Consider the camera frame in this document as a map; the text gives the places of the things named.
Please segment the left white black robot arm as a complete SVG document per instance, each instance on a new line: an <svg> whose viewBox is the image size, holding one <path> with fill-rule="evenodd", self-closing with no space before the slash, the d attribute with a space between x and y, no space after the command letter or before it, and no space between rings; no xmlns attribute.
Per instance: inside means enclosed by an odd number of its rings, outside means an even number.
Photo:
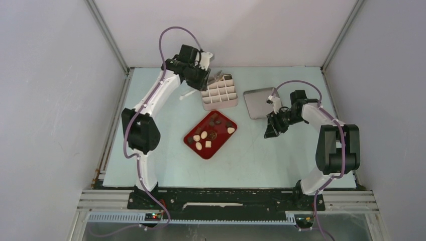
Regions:
<svg viewBox="0 0 426 241"><path fill-rule="evenodd" d="M156 115L169 96L183 83L195 90L207 88L210 63L214 54L189 45L182 45L172 58L162 58L161 71L148 93L133 108L121 113L123 152L126 158L136 160L136 187L143 190L139 202L146 209L158 205L159 196L153 192L158 184L150 155L158 147L161 134L155 122Z"/></svg>

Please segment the white heart chocolate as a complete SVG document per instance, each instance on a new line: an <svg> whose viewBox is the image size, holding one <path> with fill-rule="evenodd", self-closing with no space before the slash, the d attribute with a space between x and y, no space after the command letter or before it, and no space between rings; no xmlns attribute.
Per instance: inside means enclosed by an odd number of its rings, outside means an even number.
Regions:
<svg viewBox="0 0 426 241"><path fill-rule="evenodd" d="M228 128L227 128L227 133L228 133L228 134L230 134L230 135L231 135L234 131L235 131L235 128L233 128L233 127L228 127Z"/></svg>

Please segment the white oval chocolate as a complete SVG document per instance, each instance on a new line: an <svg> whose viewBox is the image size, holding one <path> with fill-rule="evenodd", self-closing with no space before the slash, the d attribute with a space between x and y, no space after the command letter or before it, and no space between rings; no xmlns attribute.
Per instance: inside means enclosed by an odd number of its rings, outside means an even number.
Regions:
<svg viewBox="0 0 426 241"><path fill-rule="evenodd" d="M201 139L205 139L207 137L207 131L203 131L200 135Z"/></svg>
<svg viewBox="0 0 426 241"><path fill-rule="evenodd" d="M196 147L197 150L200 151L202 149L202 144L200 142L196 142L195 147Z"/></svg>

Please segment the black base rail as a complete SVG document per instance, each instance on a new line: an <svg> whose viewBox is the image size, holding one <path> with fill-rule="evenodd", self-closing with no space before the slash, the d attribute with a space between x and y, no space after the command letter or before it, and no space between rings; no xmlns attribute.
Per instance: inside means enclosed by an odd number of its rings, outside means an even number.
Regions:
<svg viewBox="0 0 426 241"><path fill-rule="evenodd" d="M326 209L323 196L289 188L177 188L156 187L150 194L134 188L130 210L167 209L171 219L286 220L291 211L313 213Z"/></svg>

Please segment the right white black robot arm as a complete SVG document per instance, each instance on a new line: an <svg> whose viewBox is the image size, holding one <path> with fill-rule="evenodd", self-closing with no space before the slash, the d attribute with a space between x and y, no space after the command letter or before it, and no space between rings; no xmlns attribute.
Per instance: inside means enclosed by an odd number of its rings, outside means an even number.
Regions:
<svg viewBox="0 0 426 241"><path fill-rule="evenodd" d="M266 102L273 111L267 114L264 138L278 137L297 123L309 124L318 132L316 167L300 180L301 191L292 196L294 207L305 210L312 204L312 196L321 193L332 180L359 168L359 128L331 116L318 99L307 98L303 90L290 94L291 107L280 106L280 98L273 95Z"/></svg>

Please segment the white divided chocolate box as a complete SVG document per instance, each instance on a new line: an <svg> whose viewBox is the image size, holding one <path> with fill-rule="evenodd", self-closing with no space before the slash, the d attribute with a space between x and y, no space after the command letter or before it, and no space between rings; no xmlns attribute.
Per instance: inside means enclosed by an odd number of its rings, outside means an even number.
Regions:
<svg viewBox="0 0 426 241"><path fill-rule="evenodd" d="M206 111L235 107L238 95L231 74L225 74L219 81L212 83L201 92L203 109Z"/></svg>

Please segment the round foil wrapped chocolate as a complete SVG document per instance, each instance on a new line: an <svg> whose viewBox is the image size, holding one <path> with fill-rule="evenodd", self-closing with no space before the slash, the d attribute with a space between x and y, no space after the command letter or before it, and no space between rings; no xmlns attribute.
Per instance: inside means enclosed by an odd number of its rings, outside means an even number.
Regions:
<svg viewBox="0 0 426 241"><path fill-rule="evenodd" d="M209 131L208 133L207 133L207 139L208 140L215 140L216 138L217 138L217 132L216 131Z"/></svg>

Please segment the silver metal tongs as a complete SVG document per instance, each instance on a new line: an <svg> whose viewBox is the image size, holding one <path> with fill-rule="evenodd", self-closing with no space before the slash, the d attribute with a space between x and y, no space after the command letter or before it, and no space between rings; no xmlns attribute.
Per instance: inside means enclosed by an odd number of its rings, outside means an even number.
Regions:
<svg viewBox="0 0 426 241"><path fill-rule="evenodd" d="M202 80L201 82L196 82L192 80L186 80L186 84L191 90L187 90L185 93L181 94L179 100L184 100L186 97L194 94L196 91L206 91L209 85L212 85L223 78L223 71L220 70L214 75L209 76L207 79Z"/></svg>

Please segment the red plastic tray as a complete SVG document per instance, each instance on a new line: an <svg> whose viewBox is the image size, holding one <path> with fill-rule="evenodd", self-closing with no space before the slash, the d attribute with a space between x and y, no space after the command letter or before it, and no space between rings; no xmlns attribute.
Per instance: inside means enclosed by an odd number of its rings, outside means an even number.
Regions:
<svg viewBox="0 0 426 241"><path fill-rule="evenodd" d="M208 160L231 138L237 124L217 110L209 112L184 137L183 142L202 159Z"/></svg>

